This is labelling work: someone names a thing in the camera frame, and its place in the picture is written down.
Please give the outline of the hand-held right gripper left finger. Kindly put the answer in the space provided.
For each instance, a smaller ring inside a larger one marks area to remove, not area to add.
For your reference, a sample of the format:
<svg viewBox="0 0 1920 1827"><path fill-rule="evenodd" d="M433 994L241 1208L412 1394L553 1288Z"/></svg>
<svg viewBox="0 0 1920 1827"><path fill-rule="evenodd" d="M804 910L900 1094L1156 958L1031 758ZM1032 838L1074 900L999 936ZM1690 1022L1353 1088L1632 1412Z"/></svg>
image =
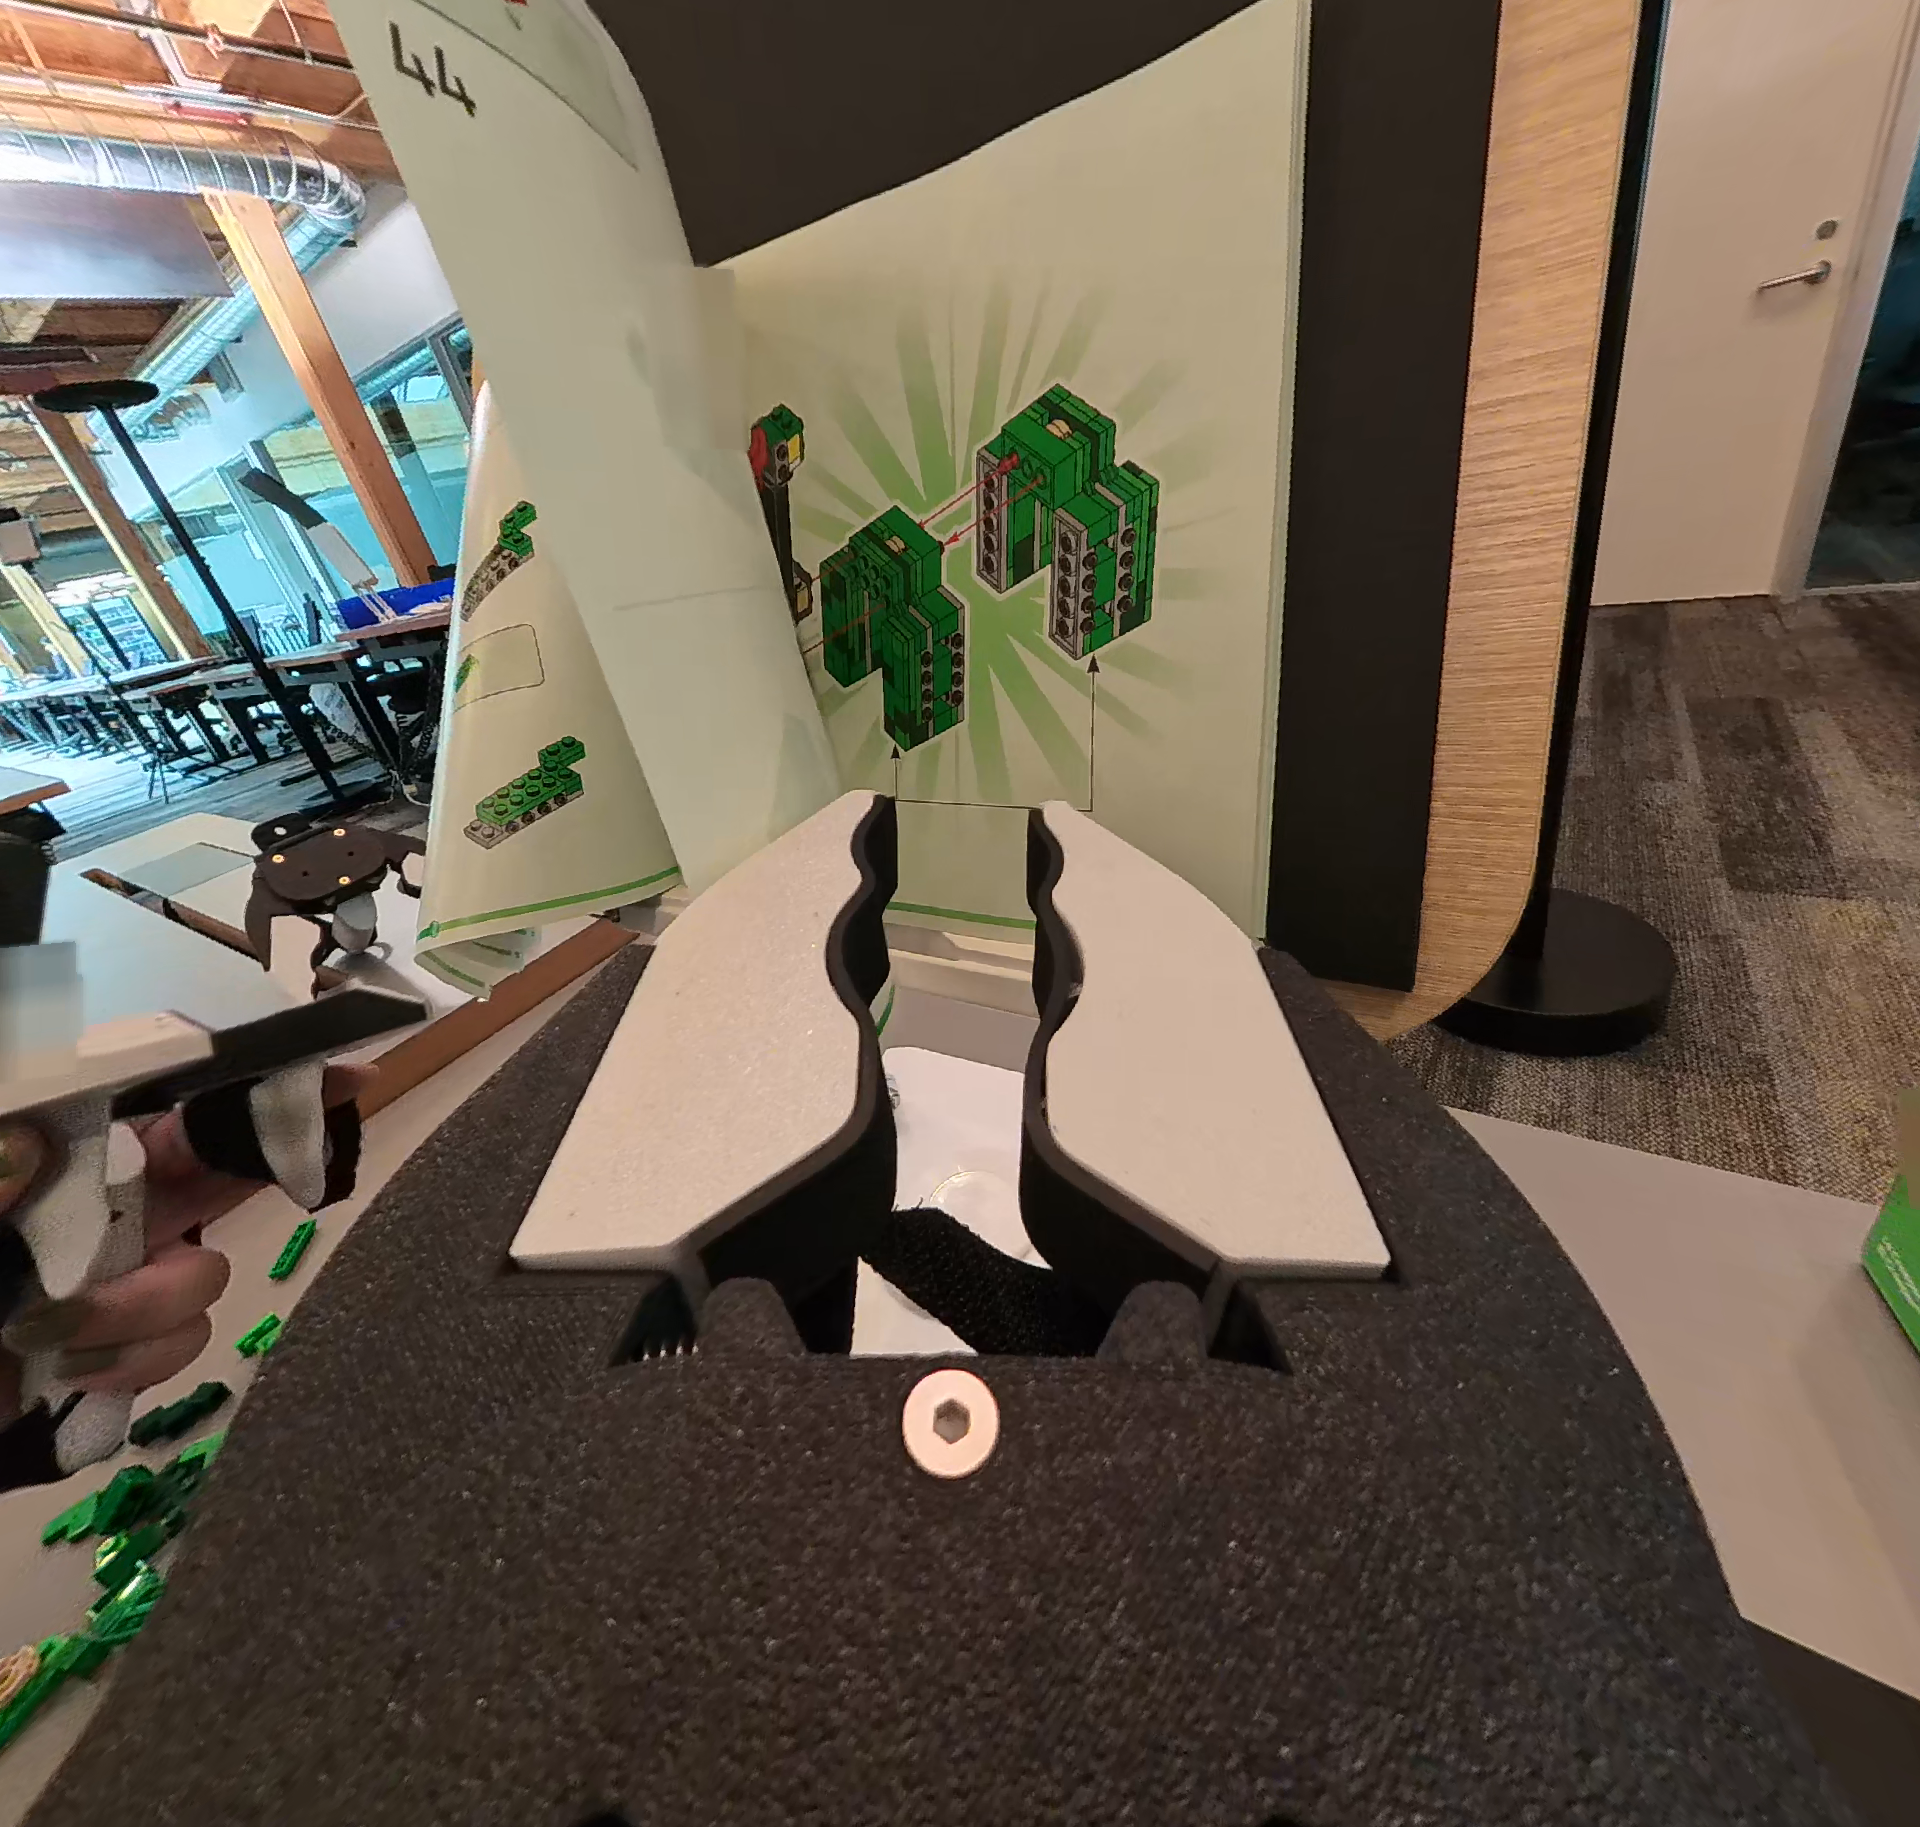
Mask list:
<svg viewBox="0 0 1920 1827"><path fill-rule="evenodd" d="M896 1202L878 1044L894 806L844 794L664 930L523 1218L518 1270L855 1270Z"/></svg>

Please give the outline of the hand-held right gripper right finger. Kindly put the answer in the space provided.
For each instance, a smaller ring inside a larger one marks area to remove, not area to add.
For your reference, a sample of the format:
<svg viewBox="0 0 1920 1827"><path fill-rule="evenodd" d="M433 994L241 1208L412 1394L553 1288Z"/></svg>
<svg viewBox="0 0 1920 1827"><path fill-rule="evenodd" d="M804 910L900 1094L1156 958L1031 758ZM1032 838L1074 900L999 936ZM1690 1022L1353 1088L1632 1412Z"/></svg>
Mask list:
<svg viewBox="0 0 1920 1827"><path fill-rule="evenodd" d="M1029 814L1037 1040L1021 1218L1066 1280L1380 1280L1390 1264L1254 942L1066 802Z"/></svg>

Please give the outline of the pale green instruction booklet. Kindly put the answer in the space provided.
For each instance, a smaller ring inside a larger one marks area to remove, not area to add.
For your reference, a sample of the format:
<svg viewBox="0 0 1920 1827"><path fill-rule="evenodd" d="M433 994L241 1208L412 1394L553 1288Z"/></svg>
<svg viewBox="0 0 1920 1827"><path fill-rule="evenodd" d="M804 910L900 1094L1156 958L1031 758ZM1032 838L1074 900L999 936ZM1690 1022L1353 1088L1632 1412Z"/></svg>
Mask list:
<svg viewBox="0 0 1920 1827"><path fill-rule="evenodd" d="M584 0L327 0L690 890L844 786L913 928L1064 800L1260 934L1310 0L698 266Z"/></svg>

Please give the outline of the grey desk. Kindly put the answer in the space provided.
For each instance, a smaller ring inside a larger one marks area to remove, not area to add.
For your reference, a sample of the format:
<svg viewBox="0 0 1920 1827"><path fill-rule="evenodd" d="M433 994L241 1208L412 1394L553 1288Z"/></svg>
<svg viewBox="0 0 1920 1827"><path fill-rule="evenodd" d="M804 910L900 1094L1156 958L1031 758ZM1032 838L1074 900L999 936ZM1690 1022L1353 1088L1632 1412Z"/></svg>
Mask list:
<svg viewBox="0 0 1920 1827"><path fill-rule="evenodd" d="M1454 1120L1268 956L1397 1272L988 1360L936 1480L757 1288L639 1360L508 1280L648 956L337 1248L29 1823L1854 1823L1849 1729L1916 1823L1913 1699L1747 1619L1847 1456L1916 1520L1866 1210Z"/></svg>

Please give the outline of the person's left hand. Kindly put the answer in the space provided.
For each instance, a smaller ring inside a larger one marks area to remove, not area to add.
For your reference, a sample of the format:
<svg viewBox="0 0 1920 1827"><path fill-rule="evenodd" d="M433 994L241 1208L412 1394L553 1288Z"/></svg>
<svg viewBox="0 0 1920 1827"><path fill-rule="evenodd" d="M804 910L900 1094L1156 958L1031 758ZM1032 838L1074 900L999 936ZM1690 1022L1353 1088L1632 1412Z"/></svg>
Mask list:
<svg viewBox="0 0 1920 1827"><path fill-rule="evenodd" d="M171 1380L206 1348L213 1308L230 1264L202 1242L269 1186L253 1172L211 1168L189 1128L193 1102L137 1120L147 1158L147 1252L143 1262L66 1300L18 1302L4 1328L3 1422L29 1410L21 1398L24 1358L55 1354L60 1380L93 1394L137 1396Z"/></svg>

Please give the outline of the grey office table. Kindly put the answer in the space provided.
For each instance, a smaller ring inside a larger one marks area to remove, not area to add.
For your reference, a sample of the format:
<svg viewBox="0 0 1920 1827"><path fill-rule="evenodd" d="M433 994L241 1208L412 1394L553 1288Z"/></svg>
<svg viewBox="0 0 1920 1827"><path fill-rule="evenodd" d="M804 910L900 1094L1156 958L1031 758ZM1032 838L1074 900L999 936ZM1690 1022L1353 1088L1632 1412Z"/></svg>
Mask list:
<svg viewBox="0 0 1920 1827"><path fill-rule="evenodd" d="M313 814L303 812L283 816L315 820ZM381 830L356 812L344 816L321 814L321 820ZM244 932L255 874L253 862L258 854L253 842L255 828L235 818L187 816L96 850L78 860L77 866L85 880L147 906L263 966ZM399 880L391 876L378 890L377 906L377 948L356 958L335 956L321 970L322 990L348 978L391 988L417 982L415 944L421 902L404 896L399 890Z"/></svg>

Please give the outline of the white book stand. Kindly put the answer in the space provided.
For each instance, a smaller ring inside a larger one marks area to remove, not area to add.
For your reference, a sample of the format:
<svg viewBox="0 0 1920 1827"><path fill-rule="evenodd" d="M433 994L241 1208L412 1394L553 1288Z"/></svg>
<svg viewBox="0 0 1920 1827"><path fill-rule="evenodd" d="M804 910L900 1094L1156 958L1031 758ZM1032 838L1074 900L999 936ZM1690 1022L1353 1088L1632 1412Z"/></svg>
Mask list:
<svg viewBox="0 0 1920 1827"><path fill-rule="evenodd" d="M920 986L892 950L883 1068L898 1120L900 1212L933 1208L1021 1264L1042 1256L1021 1224L1021 1090L1039 1020L1026 976L1015 1012Z"/></svg>

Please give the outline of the black clawed device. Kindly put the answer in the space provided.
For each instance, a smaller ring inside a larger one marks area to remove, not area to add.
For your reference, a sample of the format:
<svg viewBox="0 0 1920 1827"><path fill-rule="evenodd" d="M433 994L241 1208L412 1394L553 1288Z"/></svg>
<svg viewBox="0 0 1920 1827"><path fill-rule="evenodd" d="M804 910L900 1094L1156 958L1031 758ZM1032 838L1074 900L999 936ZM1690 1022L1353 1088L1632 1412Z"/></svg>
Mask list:
<svg viewBox="0 0 1920 1827"><path fill-rule="evenodd" d="M253 830L244 932L269 978L297 1006L318 998L322 968L378 944L378 890L391 876L421 900L418 834L283 816Z"/></svg>

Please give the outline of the pile of green toy bricks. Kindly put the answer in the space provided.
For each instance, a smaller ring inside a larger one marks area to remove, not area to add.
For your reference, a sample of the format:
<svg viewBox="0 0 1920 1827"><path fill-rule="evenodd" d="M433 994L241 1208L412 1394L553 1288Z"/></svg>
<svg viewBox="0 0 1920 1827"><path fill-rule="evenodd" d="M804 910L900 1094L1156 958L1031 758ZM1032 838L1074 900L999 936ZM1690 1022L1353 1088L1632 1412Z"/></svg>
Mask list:
<svg viewBox="0 0 1920 1827"><path fill-rule="evenodd" d="M321 1534L297 1532L295 1512L278 1508L265 1526L263 1579L250 1576L253 1550L243 1520L263 1506L255 1438L244 1460L238 1422L266 1428L266 1404L247 1404L253 1384L278 1370L273 1352L243 1354L241 1342L276 1318L274 1346L315 1336L295 1324L304 1288L329 1252L352 1228L360 1204L321 1210L315 1238L297 1270L274 1280L273 1266L301 1222L276 1194L256 1198L205 1228L211 1254L228 1260L228 1284L206 1320L200 1356L171 1380L173 1400L217 1380L228 1386L219 1422L200 1422L195 1438L173 1448L121 1446L77 1476L4 1494L4 1719L18 1721L4 1741L4 1821L21 1823L60 1773L109 1693L116 1665L153 1631L163 1605L187 1601L163 1639L161 1689L187 1695L176 1713L182 1743L221 1759L266 1741L288 1659L313 1647L313 1621L337 1601L352 1605L363 1583L350 1556L331 1552Z"/></svg>

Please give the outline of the black floor lamp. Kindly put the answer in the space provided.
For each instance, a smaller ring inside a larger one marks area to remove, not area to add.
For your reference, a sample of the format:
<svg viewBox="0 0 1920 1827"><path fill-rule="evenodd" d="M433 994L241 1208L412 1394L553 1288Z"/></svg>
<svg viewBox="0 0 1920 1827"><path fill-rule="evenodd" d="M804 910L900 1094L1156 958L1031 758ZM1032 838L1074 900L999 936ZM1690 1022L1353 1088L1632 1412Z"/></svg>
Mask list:
<svg viewBox="0 0 1920 1827"><path fill-rule="evenodd" d="M348 814L350 810L360 810L371 806L368 786L367 784L343 784L331 764L331 754L324 738L309 722L311 714L301 708L295 696L284 688L278 674L266 664L260 646L256 644L253 632L241 620L236 608L232 606L221 578L206 564L205 554L199 544L189 536L174 504L159 486L156 476L148 468L139 446L133 442L133 434L125 424L125 412L129 408L148 406L161 396L161 388L153 382L139 378L125 380L91 380L91 382L66 382L48 390L40 390L33 396L37 410L55 416L75 416L75 414L100 414L105 416L114 442L131 464L137 480L154 498L156 514L166 524L171 536L176 540L180 554L193 564L199 580L202 582L206 594L214 600L217 610L228 630L228 636L235 640L236 648L244 654L255 678L266 692L266 698L281 712L288 730L298 738L301 750L309 760L309 768L324 786L324 804L316 804L311 812L313 818L322 816L322 808L333 810L335 814Z"/></svg>

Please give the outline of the green toy set box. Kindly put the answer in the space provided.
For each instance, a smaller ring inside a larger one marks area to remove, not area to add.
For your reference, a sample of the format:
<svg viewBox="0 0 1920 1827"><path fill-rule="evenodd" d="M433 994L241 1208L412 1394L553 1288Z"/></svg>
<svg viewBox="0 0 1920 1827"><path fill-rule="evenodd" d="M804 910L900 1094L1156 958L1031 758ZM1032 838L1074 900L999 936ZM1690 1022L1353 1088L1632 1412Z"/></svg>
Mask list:
<svg viewBox="0 0 1920 1827"><path fill-rule="evenodd" d="M1904 1172L1884 1194L1866 1232L1861 1264L1910 1350L1919 1354L1919 1204Z"/></svg>

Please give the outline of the black partition with wooden edge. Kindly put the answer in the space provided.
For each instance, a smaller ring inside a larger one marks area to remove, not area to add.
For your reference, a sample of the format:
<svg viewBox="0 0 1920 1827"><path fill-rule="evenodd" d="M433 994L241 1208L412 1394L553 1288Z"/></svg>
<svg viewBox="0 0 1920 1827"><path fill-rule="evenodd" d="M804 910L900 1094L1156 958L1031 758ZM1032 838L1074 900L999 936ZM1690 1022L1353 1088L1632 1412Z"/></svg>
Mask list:
<svg viewBox="0 0 1920 1827"><path fill-rule="evenodd" d="M1258 0L586 0L695 258L929 174ZM1521 926L1663 0L1312 0L1263 938L1376 1040Z"/></svg>

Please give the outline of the white door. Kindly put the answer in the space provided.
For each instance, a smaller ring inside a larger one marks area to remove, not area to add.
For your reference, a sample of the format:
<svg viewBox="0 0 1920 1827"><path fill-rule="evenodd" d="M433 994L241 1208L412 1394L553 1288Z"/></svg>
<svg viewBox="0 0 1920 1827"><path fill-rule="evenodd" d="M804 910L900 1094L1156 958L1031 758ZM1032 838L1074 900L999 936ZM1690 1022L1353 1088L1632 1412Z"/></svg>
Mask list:
<svg viewBox="0 0 1920 1827"><path fill-rule="evenodd" d="M1916 160L1919 0L1668 0L1596 606L1807 584Z"/></svg>

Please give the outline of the wooden post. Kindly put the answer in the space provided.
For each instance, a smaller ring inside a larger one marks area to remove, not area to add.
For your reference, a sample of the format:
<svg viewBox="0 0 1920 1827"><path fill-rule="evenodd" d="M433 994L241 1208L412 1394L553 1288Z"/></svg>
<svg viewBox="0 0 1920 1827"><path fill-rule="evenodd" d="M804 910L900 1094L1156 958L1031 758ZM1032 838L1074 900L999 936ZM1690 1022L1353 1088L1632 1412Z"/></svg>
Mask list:
<svg viewBox="0 0 1920 1827"><path fill-rule="evenodd" d="M133 526L106 476L93 458L85 430L73 416L45 410L39 400L29 402L29 420L48 452L58 460L73 492L87 508L98 532L111 544L118 564L133 578L137 592L159 630L169 658L211 660L217 652L200 634L189 608L164 578L144 536Z"/></svg>
<svg viewBox="0 0 1920 1827"><path fill-rule="evenodd" d="M399 580L404 586L429 584L433 556L421 520L288 252L274 208L258 196L230 190L205 188L202 200Z"/></svg>

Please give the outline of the silver air duct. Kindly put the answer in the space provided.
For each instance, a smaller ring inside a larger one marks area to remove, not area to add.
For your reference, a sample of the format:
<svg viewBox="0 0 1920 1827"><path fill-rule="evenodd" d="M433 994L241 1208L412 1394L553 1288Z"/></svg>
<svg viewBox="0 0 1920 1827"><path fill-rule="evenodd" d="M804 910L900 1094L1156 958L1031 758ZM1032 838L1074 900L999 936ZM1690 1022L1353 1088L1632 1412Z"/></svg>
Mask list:
<svg viewBox="0 0 1920 1827"><path fill-rule="evenodd" d="M284 134L197 144L4 120L3 180L178 198L205 190L241 194L301 208L335 238L350 238L368 212L367 190L347 168Z"/></svg>

